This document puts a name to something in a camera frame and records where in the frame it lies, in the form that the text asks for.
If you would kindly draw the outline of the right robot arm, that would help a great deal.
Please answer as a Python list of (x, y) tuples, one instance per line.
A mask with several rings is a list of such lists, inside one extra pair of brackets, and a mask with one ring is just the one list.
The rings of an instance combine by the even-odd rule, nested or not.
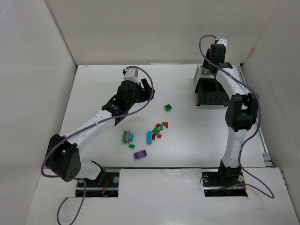
[(203, 184), (206, 187), (231, 186), (241, 173), (240, 151), (246, 139), (247, 132), (255, 124), (258, 102), (234, 75), (230, 63), (225, 63), (226, 47), (224, 44), (214, 43), (207, 50), (205, 68), (214, 76), (230, 98), (225, 113), (228, 126), (228, 139), (225, 153), (216, 172), (203, 172)]

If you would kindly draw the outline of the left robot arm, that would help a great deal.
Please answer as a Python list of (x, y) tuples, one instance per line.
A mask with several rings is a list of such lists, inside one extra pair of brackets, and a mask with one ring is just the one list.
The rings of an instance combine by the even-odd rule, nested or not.
[(122, 81), (117, 93), (89, 121), (71, 134), (55, 134), (50, 138), (43, 166), (54, 173), (54, 178), (59, 177), (65, 182), (89, 179), (100, 183), (105, 174), (104, 168), (95, 161), (82, 163), (80, 154), (103, 132), (131, 115), (130, 109), (134, 104), (148, 104), (154, 93), (153, 82), (146, 79), (139, 83)]

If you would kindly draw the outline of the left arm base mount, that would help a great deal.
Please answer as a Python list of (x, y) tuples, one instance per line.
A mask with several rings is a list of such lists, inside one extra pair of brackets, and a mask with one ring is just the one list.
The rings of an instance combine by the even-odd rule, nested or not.
[(119, 169), (105, 169), (95, 161), (90, 161), (81, 165), (77, 178), (75, 197), (110, 198), (119, 195)]

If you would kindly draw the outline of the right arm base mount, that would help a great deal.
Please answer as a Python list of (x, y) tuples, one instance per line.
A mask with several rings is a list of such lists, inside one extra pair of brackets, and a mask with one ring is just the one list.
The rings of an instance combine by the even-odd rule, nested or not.
[(216, 171), (204, 171), (200, 183), (205, 197), (247, 197), (241, 167), (225, 167), (221, 162)]

